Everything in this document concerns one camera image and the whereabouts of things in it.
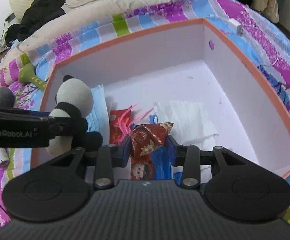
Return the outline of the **white paper towel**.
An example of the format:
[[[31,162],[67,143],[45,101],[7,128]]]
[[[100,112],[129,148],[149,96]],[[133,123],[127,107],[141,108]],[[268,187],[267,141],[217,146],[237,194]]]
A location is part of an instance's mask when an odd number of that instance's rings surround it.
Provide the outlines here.
[[[216,145],[218,132],[202,103],[169,100],[154,103],[154,110],[159,123],[174,124],[170,135],[178,144],[195,145],[206,151]]]

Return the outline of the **blue snack packet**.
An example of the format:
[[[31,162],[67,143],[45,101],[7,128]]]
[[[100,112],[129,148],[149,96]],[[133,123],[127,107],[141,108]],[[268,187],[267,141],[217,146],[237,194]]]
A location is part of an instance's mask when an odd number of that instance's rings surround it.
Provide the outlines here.
[[[134,158],[131,154],[131,179],[165,180],[172,178],[171,164],[165,145],[140,158]]]

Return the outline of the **blue face mask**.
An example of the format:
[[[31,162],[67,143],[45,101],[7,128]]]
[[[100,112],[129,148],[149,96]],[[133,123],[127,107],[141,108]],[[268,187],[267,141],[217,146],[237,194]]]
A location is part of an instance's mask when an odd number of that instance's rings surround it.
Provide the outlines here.
[[[104,86],[98,85],[91,89],[93,95],[93,109],[87,116],[88,132],[99,132],[102,135],[102,144],[110,143],[110,123],[105,101]]]

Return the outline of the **pink feather ring toy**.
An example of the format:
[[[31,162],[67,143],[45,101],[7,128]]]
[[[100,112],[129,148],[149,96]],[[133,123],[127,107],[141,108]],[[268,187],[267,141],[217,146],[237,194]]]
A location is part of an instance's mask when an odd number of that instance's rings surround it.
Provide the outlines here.
[[[135,125],[137,122],[139,122],[140,120],[143,120],[146,116],[148,116],[153,110],[154,108],[152,107],[151,109],[149,109],[148,111],[146,111],[145,113],[139,115],[139,116],[136,116],[135,118],[132,118],[130,117],[130,119],[128,120],[128,122],[126,122],[124,120],[125,116],[132,112],[132,110],[138,106],[139,103],[137,104],[134,104],[132,106],[130,106],[127,110],[125,110],[123,112],[123,114],[121,115],[121,117],[118,118],[118,121],[117,121],[117,124],[115,125],[115,127],[119,128],[119,130],[121,131],[121,136],[118,137],[114,143],[115,144],[120,144],[123,139],[129,135],[131,135],[132,133],[132,125]]]

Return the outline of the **dark red patterned sachet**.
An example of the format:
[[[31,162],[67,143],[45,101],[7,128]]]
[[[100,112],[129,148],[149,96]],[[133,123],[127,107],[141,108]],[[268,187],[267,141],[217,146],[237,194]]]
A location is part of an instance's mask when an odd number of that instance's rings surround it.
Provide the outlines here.
[[[132,143],[131,155],[134,158],[140,158],[164,146],[173,126],[173,122],[137,125],[130,136]]]

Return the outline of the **small panda plush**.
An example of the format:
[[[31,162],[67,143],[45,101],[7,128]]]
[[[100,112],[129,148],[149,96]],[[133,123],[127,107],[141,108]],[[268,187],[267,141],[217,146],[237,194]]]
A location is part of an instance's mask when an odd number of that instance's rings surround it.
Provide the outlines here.
[[[99,150],[102,146],[102,135],[99,132],[89,132],[87,116],[93,109],[91,89],[80,79],[65,75],[55,96],[56,107],[50,112],[53,118],[65,118],[70,126],[65,128],[64,135],[56,135],[50,139],[46,151],[53,157],[58,157],[77,147],[87,152]]]

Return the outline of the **red foil snack packet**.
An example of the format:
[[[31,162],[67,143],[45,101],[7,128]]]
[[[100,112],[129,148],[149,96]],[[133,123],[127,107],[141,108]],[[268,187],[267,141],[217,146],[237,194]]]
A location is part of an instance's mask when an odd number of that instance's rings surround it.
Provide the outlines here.
[[[126,136],[131,135],[134,128],[131,111],[132,106],[127,109],[110,111],[110,144],[119,145]]]

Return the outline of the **grey white penguin plush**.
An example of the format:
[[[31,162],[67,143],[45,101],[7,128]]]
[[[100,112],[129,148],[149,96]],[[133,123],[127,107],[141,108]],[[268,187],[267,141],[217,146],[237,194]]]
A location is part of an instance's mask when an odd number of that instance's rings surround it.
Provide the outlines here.
[[[0,88],[0,107],[13,108],[16,97],[8,87]]]

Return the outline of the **colourful striped bedsheet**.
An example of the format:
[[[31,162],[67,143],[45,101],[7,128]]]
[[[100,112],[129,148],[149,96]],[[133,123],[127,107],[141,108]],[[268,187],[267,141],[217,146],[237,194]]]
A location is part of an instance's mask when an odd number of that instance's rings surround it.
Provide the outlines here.
[[[251,60],[270,83],[290,115],[290,42],[275,25],[234,0],[178,0],[140,7],[93,21],[13,59],[4,70],[0,70],[0,88],[8,87],[13,92],[16,109],[47,112],[40,110],[45,91],[39,90],[32,83],[18,82],[19,71],[24,65],[33,64],[35,74],[48,85],[57,63],[104,42],[110,36],[120,37],[196,18],[211,22]],[[118,108],[106,96],[105,101],[108,117],[111,110],[130,107]],[[134,128],[141,124],[157,123],[159,121],[153,110],[137,122]]]

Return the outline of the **green plush massage stick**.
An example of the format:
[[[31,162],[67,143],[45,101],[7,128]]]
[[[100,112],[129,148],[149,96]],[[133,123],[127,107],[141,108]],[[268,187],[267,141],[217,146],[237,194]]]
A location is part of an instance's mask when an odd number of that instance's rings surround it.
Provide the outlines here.
[[[39,90],[45,91],[47,83],[46,81],[41,80],[35,74],[35,67],[33,64],[28,63],[24,65],[18,74],[18,82],[19,83],[32,83],[35,85]]]

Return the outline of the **orange cardboard box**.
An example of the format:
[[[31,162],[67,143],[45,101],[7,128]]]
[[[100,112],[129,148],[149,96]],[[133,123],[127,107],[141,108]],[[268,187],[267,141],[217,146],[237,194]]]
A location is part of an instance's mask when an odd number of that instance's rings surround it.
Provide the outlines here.
[[[202,102],[217,145],[282,177],[290,175],[290,115],[251,60],[203,18],[108,37],[55,65],[40,103],[51,111],[62,78],[104,85],[118,108],[147,111],[167,100]]]

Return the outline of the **black clothes pile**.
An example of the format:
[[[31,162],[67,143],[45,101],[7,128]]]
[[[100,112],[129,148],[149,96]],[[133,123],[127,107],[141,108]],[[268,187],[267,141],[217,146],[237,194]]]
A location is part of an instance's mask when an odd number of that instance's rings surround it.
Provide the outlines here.
[[[25,11],[20,24],[12,24],[6,32],[5,42],[24,41],[46,23],[62,16],[66,0],[34,0]]]

